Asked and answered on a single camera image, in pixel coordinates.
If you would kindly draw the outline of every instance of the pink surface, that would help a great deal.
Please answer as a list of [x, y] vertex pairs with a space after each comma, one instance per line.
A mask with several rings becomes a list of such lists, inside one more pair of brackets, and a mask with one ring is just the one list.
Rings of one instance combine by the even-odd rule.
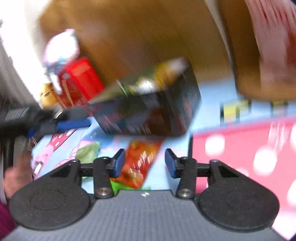
[[[296, 119], [233, 126], [194, 135], [193, 157], [219, 159], [272, 190], [280, 201], [273, 228], [285, 238], [296, 232]], [[197, 179], [197, 192], [207, 187]]]

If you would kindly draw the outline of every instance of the pink clothing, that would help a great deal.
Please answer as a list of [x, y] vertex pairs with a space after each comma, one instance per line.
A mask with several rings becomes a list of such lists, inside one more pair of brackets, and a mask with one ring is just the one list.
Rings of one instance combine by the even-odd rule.
[[0, 201], [0, 240], [15, 228], [15, 222], [9, 213], [7, 205]]

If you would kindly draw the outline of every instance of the black container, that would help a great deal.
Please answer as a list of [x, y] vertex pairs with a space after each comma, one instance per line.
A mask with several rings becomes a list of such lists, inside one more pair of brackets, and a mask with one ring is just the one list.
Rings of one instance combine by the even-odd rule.
[[143, 76], [154, 76], [159, 65], [120, 79], [90, 100], [88, 107], [104, 132], [157, 136], [185, 134], [201, 97], [191, 64], [180, 59], [186, 66], [178, 74], [174, 73], [174, 79], [165, 88], [145, 90], [144, 94], [126, 94], [122, 87], [135, 84]]

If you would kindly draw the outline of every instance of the brown cardboard box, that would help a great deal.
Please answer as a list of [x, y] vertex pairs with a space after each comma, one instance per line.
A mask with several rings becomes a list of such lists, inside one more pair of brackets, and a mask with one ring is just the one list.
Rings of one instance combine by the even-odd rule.
[[75, 29], [102, 81], [184, 56], [198, 81], [231, 76], [219, 30], [203, 0], [53, 0], [40, 17], [49, 40]]
[[237, 90], [250, 99], [295, 100], [295, 84], [275, 83], [261, 87], [260, 56], [245, 1], [219, 0], [219, 7], [228, 34]]

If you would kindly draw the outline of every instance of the ribbed gray surface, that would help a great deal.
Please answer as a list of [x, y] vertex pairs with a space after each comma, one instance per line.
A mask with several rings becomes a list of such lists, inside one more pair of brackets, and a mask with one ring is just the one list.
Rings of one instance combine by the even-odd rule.
[[170, 191], [120, 191], [96, 201], [91, 212], [70, 227], [55, 231], [17, 228], [5, 241], [284, 241], [272, 229], [235, 233], [199, 213], [191, 201]]

